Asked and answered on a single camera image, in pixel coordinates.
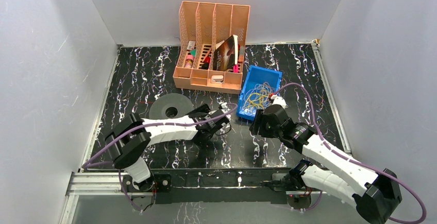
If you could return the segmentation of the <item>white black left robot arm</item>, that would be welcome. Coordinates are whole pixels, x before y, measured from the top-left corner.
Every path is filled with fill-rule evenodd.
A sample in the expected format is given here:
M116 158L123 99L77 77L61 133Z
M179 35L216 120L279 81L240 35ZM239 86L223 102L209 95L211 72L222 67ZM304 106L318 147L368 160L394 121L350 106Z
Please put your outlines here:
M134 113L106 135L107 151L114 168L128 173L133 188L141 192L150 191L156 180L142 157L145 149L175 140L206 143L219 130L227 127L229 111L230 104L223 102L217 110L203 104L179 118L152 120L140 118Z

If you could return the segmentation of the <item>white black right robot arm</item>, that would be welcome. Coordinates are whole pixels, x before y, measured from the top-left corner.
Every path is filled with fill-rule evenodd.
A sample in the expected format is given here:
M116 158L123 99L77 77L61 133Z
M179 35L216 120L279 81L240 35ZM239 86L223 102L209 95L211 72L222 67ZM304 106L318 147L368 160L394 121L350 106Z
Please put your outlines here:
M369 223L385 223L402 201L395 173L389 169L376 173L352 163L351 156L323 141L309 125L294 122L280 105L257 110L250 132L279 139L326 167L321 169L309 160L301 160L288 173L274 174L265 186L279 191L319 189L356 208Z

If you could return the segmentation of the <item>grey filament spool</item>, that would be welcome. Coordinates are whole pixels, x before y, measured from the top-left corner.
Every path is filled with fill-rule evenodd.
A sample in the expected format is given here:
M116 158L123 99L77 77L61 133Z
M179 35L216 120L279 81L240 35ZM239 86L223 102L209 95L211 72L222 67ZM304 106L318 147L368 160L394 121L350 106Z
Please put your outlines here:
M148 118L153 120L180 118L192 110L194 110L194 106L186 96L169 93L159 97L152 103Z

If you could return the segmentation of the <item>blue plastic bin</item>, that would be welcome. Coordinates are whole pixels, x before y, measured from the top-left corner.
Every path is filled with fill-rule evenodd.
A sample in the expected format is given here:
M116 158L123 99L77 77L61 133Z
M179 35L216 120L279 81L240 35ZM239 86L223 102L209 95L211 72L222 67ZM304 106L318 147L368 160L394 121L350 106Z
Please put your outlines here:
M239 95L237 116L254 120L256 111L270 105L270 95L280 88L282 72L252 65Z

